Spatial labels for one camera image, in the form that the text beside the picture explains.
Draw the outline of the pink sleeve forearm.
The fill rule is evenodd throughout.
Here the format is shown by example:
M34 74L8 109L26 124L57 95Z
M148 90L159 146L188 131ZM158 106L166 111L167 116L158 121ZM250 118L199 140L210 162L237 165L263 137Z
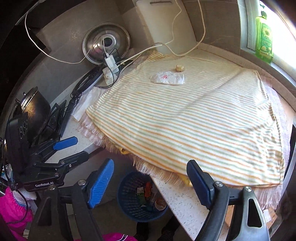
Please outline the pink sleeve forearm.
M23 232L27 224L34 219L32 210L18 204L9 187L5 196L1 197L1 215L16 240L27 240L23 237Z

